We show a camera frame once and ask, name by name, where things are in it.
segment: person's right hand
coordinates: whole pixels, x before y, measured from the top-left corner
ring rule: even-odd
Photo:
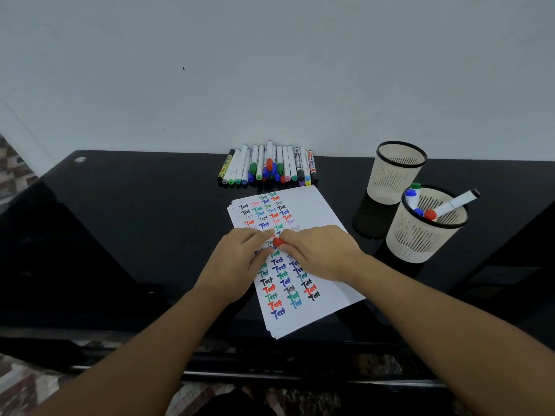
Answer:
[[[339,226],[314,227],[298,232],[284,230],[280,238],[287,244],[277,249],[297,260],[302,268],[324,279],[349,282],[349,265],[364,253]]]

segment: stack of paper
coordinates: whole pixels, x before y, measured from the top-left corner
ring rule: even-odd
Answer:
[[[345,228],[315,186],[298,187],[234,200],[227,208],[236,228],[299,231],[336,224]],[[262,247],[273,247],[270,238]],[[305,272],[291,256],[275,251],[254,280],[266,329],[280,338],[364,299],[340,282]]]

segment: plastic basket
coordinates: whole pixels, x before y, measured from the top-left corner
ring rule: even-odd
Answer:
[[[427,159],[426,153],[404,141],[386,141],[376,149],[376,159],[366,192],[378,203],[392,205],[401,201]]]
[[[422,185],[419,208],[434,209],[452,200],[454,195],[438,187]],[[386,244],[398,258],[409,263],[423,263],[468,222],[467,206],[459,207],[433,222],[417,215],[402,196],[397,213],[387,232]]]

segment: hand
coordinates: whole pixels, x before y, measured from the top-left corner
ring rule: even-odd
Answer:
[[[194,289],[216,295],[225,305],[238,300],[274,251],[265,248],[253,256],[273,234],[273,229],[263,232],[253,228],[232,229],[216,245]]]
[[[298,232],[286,229],[280,238],[287,244],[278,250],[295,258],[305,271],[333,281],[348,283],[349,264],[364,254],[353,237],[335,224]]]

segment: forearm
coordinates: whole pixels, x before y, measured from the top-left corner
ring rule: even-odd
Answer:
[[[555,353],[523,331],[369,256],[350,284],[449,388],[483,415],[553,414]]]
[[[196,289],[37,408],[45,415],[163,415],[206,330],[225,308]]]

